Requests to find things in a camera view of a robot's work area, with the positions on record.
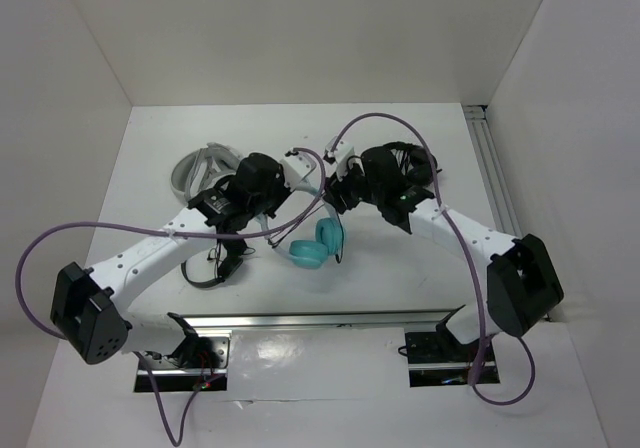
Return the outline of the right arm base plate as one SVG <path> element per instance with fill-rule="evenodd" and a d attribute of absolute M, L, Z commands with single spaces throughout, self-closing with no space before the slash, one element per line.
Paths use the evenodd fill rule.
<path fill-rule="evenodd" d="M 464 386 L 478 351 L 478 341 L 446 345 L 436 332 L 406 332 L 397 349 L 408 363 L 411 388 Z"/>

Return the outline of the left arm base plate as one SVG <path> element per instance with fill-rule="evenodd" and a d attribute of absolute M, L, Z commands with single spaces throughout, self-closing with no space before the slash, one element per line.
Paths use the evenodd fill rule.
<path fill-rule="evenodd" d="M 200 386 L 205 392 L 227 390 L 231 347 L 229 330 L 205 330 L 198 348 L 187 359 L 143 352 L 161 393 L 190 392 Z"/>

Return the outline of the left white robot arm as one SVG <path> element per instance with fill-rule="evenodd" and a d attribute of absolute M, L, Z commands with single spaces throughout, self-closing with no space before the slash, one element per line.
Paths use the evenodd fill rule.
<path fill-rule="evenodd" d="M 196 194 L 131 248 L 91 267 L 72 262 L 62 268 L 51 321 L 88 365 L 129 352 L 164 357 L 176 367 L 189 365 L 210 349 L 210 342 L 179 314 L 144 318 L 130 313 L 131 305 L 170 271 L 216 244 L 227 254 L 223 273 L 232 274 L 250 238 L 244 228 L 259 217 L 274 217 L 314 168 L 297 152 L 281 160 L 249 154 L 220 186 Z"/>

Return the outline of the teal cat-ear headphones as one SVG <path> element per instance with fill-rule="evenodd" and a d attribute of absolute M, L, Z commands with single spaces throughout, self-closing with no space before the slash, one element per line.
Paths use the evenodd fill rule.
<path fill-rule="evenodd" d="M 265 235 L 267 244 L 281 257 L 295 266 L 304 269 L 318 269 L 330 257 L 341 261 L 346 231 L 337 211 L 326 202 L 323 203 L 328 216 L 317 221 L 314 240 L 294 240 L 285 250 L 271 235 Z"/>

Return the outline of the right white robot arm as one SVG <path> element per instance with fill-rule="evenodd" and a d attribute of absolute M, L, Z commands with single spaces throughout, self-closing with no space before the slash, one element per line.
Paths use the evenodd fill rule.
<path fill-rule="evenodd" d="M 482 333 L 522 337 L 563 300 L 540 238 L 501 233 L 436 200 L 437 162 L 424 148 L 390 142 L 356 154 L 342 145 L 326 149 L 325 159 L 336 168 L 325 199 L 339 213 L 371 204 L 389 224 L 473 262 L 483 301 L 440 322 L 436 347 L 444 358 L 460 359 Z"/>

